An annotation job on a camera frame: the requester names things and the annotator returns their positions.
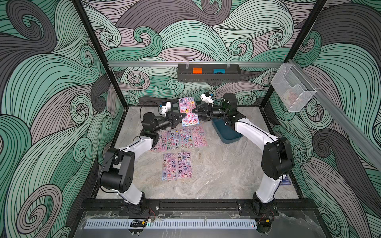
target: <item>gray marble surface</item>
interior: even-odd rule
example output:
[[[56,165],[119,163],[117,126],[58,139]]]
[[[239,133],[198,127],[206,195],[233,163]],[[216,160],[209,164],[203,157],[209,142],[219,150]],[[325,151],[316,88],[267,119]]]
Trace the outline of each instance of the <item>gray marble surface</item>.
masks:
[[[140,107],[129,108],[116,148],[130,144],[140,134],[139,110]],[[258,107],[239,107],[238,110],[268,132]],[[157,107],[143,107],[142,116],[146,112],[158,115]],[[192,153],[193,178],[161,180],[163,154],[168,152],[145,152],[135,160],[133,183],[147,198],[252,198],[263,175],[260,149],[245,137],[224,144],[211,122],[201,121],[200,124],[204,127],[208,146],[185,149]],[[298,195],[292,185],[283,185],[275,197],[298,198]],[[99,190],[97,198],[119,196]]]

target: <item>sticker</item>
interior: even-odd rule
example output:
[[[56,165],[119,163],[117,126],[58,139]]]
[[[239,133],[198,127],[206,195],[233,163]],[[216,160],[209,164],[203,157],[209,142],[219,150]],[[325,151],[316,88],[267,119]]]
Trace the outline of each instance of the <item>sticker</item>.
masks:
[[[176,154],[163,154],[162,181],[176,180]]]
[[[192,109],[196,108],[193,97],[184,97],[179,99],[180,112],[185,112],[187,116],[182,120],[182,126],[190,126],[200,124],[197,114],[192,113]]]
[[[154,148],[152,148],[150,151],[153,152],[160,152],[160,151],[166,151],[167,150],[167,139],[168,139],[168,132],[167,131],[158,131],[159,134],[159,140],[157,141],[157,144]]]
[[[178,150],[180,148],[180,132],[178,129],[168,131],[167,150]]]
[[[192,177],[192,162],[190,152],[177,153],[177,178]]]
[[[181,148],[190,148],[190,143],[193,143],[192,130],[190,128],[180,129]]]
[[[205,131],[202,126],[192,127],[191,130],[194,147],[208,146],[207,139],[205,138]]]

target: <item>wave pattern wallpaper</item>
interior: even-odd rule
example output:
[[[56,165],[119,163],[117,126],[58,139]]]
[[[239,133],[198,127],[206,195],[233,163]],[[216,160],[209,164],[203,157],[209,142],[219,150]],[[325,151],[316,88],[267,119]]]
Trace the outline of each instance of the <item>wave pattern wallpaper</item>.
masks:
[[[123,113],[71,0],[0,1],[1,237],[68,237]]]
[[[83,0],[109,61],[283,62],[315,0]],[[177,68],[115,67],[129,105],[207,91],[259,105],[277,69],[242,68],[238,83],[180,83]]]
[[[295,56],[379,149],[380,45],[381,2],[354,0],[325,8]],[[265,110],[275,134],[290,140],[298,184],[315,200],[332,236],[379,238],[381,172],[340,124],[315,98],[294,113],[274,93]]]

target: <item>cable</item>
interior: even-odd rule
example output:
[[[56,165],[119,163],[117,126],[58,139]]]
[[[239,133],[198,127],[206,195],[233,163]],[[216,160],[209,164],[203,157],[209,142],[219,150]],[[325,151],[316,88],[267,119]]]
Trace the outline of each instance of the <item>cable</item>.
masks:
[[[101,169],[99,170],[99,174],[98,174],[98,179],[97,179],[97,181],[98,181],[99,187],[100,187],[100,189],[101,189],[103,192],[105,192],[105,193],[118,193],[118,192],[116,192],[116,191],[112,191],[112,192],[105,191],[105,190],[103,190],[103,188],[102,188],[102,186],[101,186],[101,174],[102,174],[103,168],[105,167],[105,165],[106,165],[112,158],[113,158],[113,156],[111,156],[111,157],[106,161],[106,163],[103,163],[103,165],[101,166]]]
[[[151,212],[154,214],[154,219],[153,220],[155,220],[156,219],[156,214],[155,214],[155,212],[151,209],[151,208],[149,208],[150,210],[151,210]]]
[[[139,114],[140,114],[140,122],[143,122],[143,121],[142,121],[142,107],[143,107],[147,102],[153,102],[154,104],[156,104],[156,105],[158,106],[157,111],[158,111],[159,115],[163,115],[163,114],[160,112],[160,106],[159,106],[159,104],[157,104],[157,102],[154,102],[154,101],[145,101],[145,102],[143,103],[143,105],[140,106],[140,113],[139,113]]]
[[[263,217],[262,217],[258,222],[262,221],[262,219],[264,218],[265,215],[266,215],[266,214],[263,214]]]
[[[255,126],[255,125],[253,125],[253,124],[249,124],[249,123],[244,122],[244,121],[238,121],[238,122],[248,124],[249,126],[252,126],[252,127],[256,128],[256,129],[258,129],[258,130],[260,130],[263,134],[265,134],[265,135],[267,135],[267,136],[269,135],[267,132],[264,132],[261,128]]]
[[[103,171],[103,168],[104,166],[113,158],[113,156],[111,156],[107,161],[106,163],[103,163],[103,165],[101,166],[101,169],[99,171],[99,174],[98,174],[98,184],[99,184],[99,188],[105,192],[105,193],[117,193],[116,191],[112,191],[112,192],[108,192],[108,191],[105,191],[103,190],[102,186],[101,186],[101,174],[102,174],[102,171]]]

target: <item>enclosure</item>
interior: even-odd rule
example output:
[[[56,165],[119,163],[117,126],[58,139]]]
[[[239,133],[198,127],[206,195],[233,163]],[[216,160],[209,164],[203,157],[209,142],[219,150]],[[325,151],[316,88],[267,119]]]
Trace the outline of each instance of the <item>enclosure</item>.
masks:
[[[99,189],[107,150],[132,143],[141,117],[159,116],[163,102],[176,111],[179,99],[197,103],[205,93],[216,105],[235,94],[240,113],[289,140],[295,165],[275,193],[273,219],[317,224],[316,237],[381,235],[381,2],[4,0],[0,7],[2,237],[73,237],[82,212],[116,211],[120,197]],[[184,81],[179,64],[204,73],[226,65],[227,74]],[[224,144],[211,121],[200,126],[207,146],[171,150],[192,154],[192,178],[162,181],[168,151],[147,151],[135,160],[133,182],[163,219],[179,211],[173,201],[221,203],[244,217],[243,201],[262,179],[262,152],[246,137]],[[269,235],[286,233],[281,227]]]

